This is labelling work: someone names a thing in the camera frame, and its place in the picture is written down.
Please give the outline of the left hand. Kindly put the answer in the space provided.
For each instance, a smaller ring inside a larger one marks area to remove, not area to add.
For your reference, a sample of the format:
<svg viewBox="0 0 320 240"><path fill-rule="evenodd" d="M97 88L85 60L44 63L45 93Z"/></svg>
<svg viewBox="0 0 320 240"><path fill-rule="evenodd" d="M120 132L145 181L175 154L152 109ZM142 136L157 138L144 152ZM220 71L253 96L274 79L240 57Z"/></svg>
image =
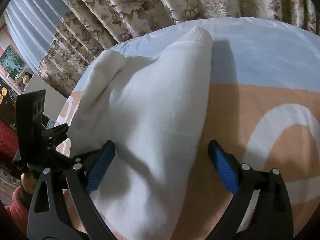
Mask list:
<svg viewBox="0 0 320 240"><path fill-rule="evenodd" d="M21 175L21 183L27 193L33 194L37 184L37 179L31 172L23 173Z"/></svg>

